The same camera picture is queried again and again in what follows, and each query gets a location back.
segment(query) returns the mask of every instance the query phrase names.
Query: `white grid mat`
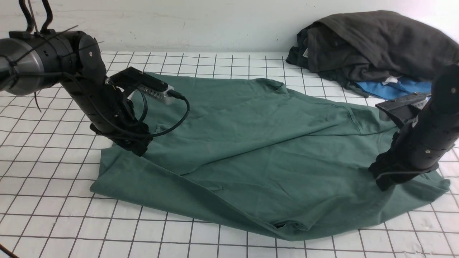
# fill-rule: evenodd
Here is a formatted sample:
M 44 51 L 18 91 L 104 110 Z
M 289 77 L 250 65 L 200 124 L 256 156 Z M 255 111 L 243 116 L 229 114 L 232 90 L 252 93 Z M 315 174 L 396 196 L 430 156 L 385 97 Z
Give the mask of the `white grid mat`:
M 146 72 L 204 78 L 269 78 L 308 95 L 374 106 L 337 83 L 287 64 L 285 53 L 103 52 L 112 75 Z M 0 93 L 0 243 L 21 258 L 454 258 L 459 256 L 459 149 L 440 173 L 451 191 L 369 229 L 287 242 L 108 199 L 89 192 L 100 149 L 89 120 L 63 88 Z

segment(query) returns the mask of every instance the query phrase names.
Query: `green t-shirt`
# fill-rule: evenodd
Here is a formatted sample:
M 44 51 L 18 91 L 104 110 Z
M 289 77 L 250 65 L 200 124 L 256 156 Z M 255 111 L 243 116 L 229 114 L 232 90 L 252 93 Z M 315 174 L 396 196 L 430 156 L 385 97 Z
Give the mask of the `green t-shirt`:
M 448 191 L 437 172 L 381 192 L 368 166 L 397 130 L 374 107 L 336 103 L 268 79 L 151 74 L 190 101 L 143 157 L 102 151 L 91 191 L 196 219 L 298 241 L 380 224 Z M 133 96 L 136 115 L 141 96 Z M 152 132 L 186 108 L 148 100 Z

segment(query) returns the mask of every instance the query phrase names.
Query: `white wall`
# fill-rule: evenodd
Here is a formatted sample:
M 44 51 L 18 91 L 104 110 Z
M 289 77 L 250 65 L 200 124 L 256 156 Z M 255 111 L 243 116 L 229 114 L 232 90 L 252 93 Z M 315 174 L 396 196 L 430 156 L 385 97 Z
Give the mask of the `white wall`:
M 24 30 L 17 0 L 0 0 L 0 36 Z M 49 0 L 51 28 L 96 37 L 103 50 L 287 52 L 296 33 L 339 12 L 397 11 L 459 41 L 458 0 Z M 41 0 L 33 0 L 39 27 Z

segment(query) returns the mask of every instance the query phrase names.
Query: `clothing label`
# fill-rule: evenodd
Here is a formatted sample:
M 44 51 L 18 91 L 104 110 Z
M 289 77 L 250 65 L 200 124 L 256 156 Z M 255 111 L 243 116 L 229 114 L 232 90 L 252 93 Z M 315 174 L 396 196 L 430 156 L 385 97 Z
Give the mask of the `clothing label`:
M 382 85 L 387 85 L 388 83 L 398 83 L 398 78 L 394 76 L 390 76 L 384 82 L 382 82 Z
M 412 127 L 414 128 L 414 126 L 418 123 L 418 116 L 416 116 L 414 119 L 413 119 L 413 125 Z

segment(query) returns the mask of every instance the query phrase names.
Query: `black cable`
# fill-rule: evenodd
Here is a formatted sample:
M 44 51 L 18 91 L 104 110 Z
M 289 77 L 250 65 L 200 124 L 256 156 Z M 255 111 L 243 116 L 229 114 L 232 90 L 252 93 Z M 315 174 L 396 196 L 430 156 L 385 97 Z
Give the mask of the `black cable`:
M 130 126 L 132 126 L 132 127 L 137 126 L 137 125 L 143 123 L 143 121 L 144 121 L 145 118 L 146 118 L 146 114 L 148 113 L 148 103 L 147 103 L 147 101 L 146 101 L 145 94 L 144 94 L 142 91 L 139 91 L 139 92 L 140 92 L 140 94 L 142 95 L 142 100 L 143 100 L 143 102 L 144 102 L 144 109 L 143 109 L 143 111 L 142 111 L 142 115 L 140 116 L 139 120 L 138 120 L 136 123 L 134 123 L 133 125 L 130 125 Z
M 84 92 L 84 88 L 80 85 L 79 81 L 71 74 L 69 73 L 66 73 L 66 72 L 56 72 L 56 73 L 20 73 L 18 74 L 18 76 L 46 76 L 46 77 L 49 77 L 49 76 L 64 76 L 70 80 L 72 80 L 79 88 L 82 92 Z M 122 133 L 125 133 L 127 135 L 130 135 L 132 137 L 138 137 L 138 138 L 154 138 L 154 137 L 158 137 L 158 136 L 161 136 L 161 135 L 165 135 L 167 133 L 170 133 L 171 131 L 173 131 L 174 129 L 176 129 L 179 125 L 181 125 L 183 123 L 183 121 L 185 121 L 185 119 L 188 117 L 188 114 L 190 113 L 190 103 L 188 102 L 188 100 L 183 96 L 181 95 L 179 92 L 175 91 L 175 90 L 170 90 L 168 91 L 168 94 L 171 96 L 171 97 L 174 97 L 174 98 L 177 98 L 177 99 L 181 99 L 183 101 L 185 101 L 186 103 L 186 112 L 185 112 L 185 115 L 183 115 L 182 119 L 180 119 L 180 121 L 178 121 L 174 126 L 172 126 L 171 128 L 167 129 L 167 130 L 164 130 L 162 132 L 159 132 L 157 134 L 138 134 L 138 133 L 132 133 L 132 132 L 129 132 L 129 131 L 126 131 L 118 126 L 116 126 L 115 124 L 113 124 L 111 121 L 109 121 L 104 115 L 102 115 L 102 113 L 100 112 L 100 110 L 97 108 L 96 105 L 94 105 L 92 99 L 90 99 L 86 94 L 84 95 L 86 97 L 86 99 L 89 101 L 89 103 L 91 103 L 91 105 L 93 106 L 95 112 L 107 123 L 109 124 L 110 126 L 112 126 L 114 129 L 122 132 Z
M 19 0 L 19 6 L 20 6 L 20 8 L 22 10 L 22 13 L 24 14 L 24 17 L 26 18 L 26 21 L 27 21 L 27 29 L 26 29 L 26 31 L 28 33 L 31 33 L 34 30 L 34 25 L 33 25 L 33 22 L 32 22 L 32 16 L 30 15 L 30 12 L 28 11 L 28 9 L 26 7 L 25 0 Z
M 46 21 L 43 23 L 43 26 L 41 26 L 41 33 L 46 33 L 48 26 L 53 21 L 53 11 L 51 10 L 48 0 L 42 0 L 42 3 L 46 11 Z
M 43 40 L 40 44 L 36 45 L 36 46 L 33 47 L 31 50 L 25 52 L 20 58 L 18 58 L 17 60 L 15 60 L 14 63 L 17 64 L 19 61 L 21 61 L 21 60 L 22 60 L 24 57 L 26 57 L 28 54 L 34 52 L 35 50 L 37 50 L 39 47 L 41 47 L 41 46 L 44 45 L 45 43 L 49 43 L 49 40 L 50 40 L 50 39 L 56 38 L 56 37 L 58 37 L 59 35 L 61 35 L 62 33 L 67 32 L 67 31 L 69 31 L 69 30 L 71 30 L 71 29 L 74 29 L 74 28 L 76 28 L 76 27 L 78 27 L 78 25 L 73 26 L 73 27 L 71 27 L 71 28 L 68 28 L 68 29 L 66 29 L 66 30 L 64 30 L 64 31 L 61 31 L 61 32 L 59 32 L 59 33 L 56 33 L 56 34 L 52 35 L 49 39 L 43 38 L 44 40 Z
M 40 111 L 41 113 L 40 106 L 38 105 L 37 92 L 34 92 L 34 99 L 35 99 L 35 104 L 37 105 L 38 111 Z
M 8 257 L 10 258 L 19 258 L 17 255 L 13 254 L 10 250 L 8 250 L 2 244 L 0 244 L 0 250 L 4 252 L 6 255 L 8 255 Z
M 30 14 L 32 15 L 32 22 L 34 23 L 35 31 L 38 32 L 37 21 L 35 20 L 34 10 L 32 9 L 32 3 L 30 0 L 27 0 L 29 3 Z
M 394 175 L 394 174 L 421 174 L 417 171 L 402 171 L 402 172 L 383 172 L 381 174 L 379 174 L 375 180 L 378 180 L 380 179 L 382 176 L 384 175 Z
M 66 54 L 65 56 L 60 56 L 60 58 L 64 58 L 64 57 L 67 57 L 67 56 L 70 56 L 70 55 L 76 55 L 76 54 L 78 54 L 77 52 L 80 52 L 81 50 L 84 50 L 84 49 L 90 48 L 90 47 L 92 47 L 92 46 L 98 45 L 98 44 L 100 44 L 100 43 L 104 43 L 104 41 L 92 43 L 92 44 L 90 44 L 90 45 L 87 45 L 86 47 L 82 47 L 82 48 L 80 48 L 80 49 L 77 49 L 77 50 L 75 50 L 74 52 L 70 52 L 70 53 Z
M 182 94 L 178 93 L 177 91 L 175 90 L 170 90 L 168 91 L 168 94 L 176 99 L 180 99 L 180 100 L 183 100 L 185 101 L 186 103 L 186 112 L 185 112 L 185 115 L 183 115 L 182 119 L 180 119 L 180 121 L 178 121 L 174 126 L 172 126 L 171 128 L 167 129 L 167 130 L 164 130 L 162 132 L 159 132 L 157 134 L 153 134 L 151 135 L 152 137 L 158 137 L 158 136 L 161 136 L 161 135 L 165 135 L 165 134 L 168 134 L 170 132 L 172 132 L 174 129 L 176 129 L 179 125 L 181 125 L 183 123 L 183 121 L 185 121 L 185 119 L 188 117 L 188 114 L 190 113 L 190 103 L 188 102 L 188 99 L 185 98 L 185 96 L 183 96 Z
M 10 75 L 8 78 L 6 78 L 1 84 L 0 84 L 0 90 L 3 90 L 3 88 L 6 87 L 6 85 L 10 82 L 13 81 L 16 78 L 16 74 Z

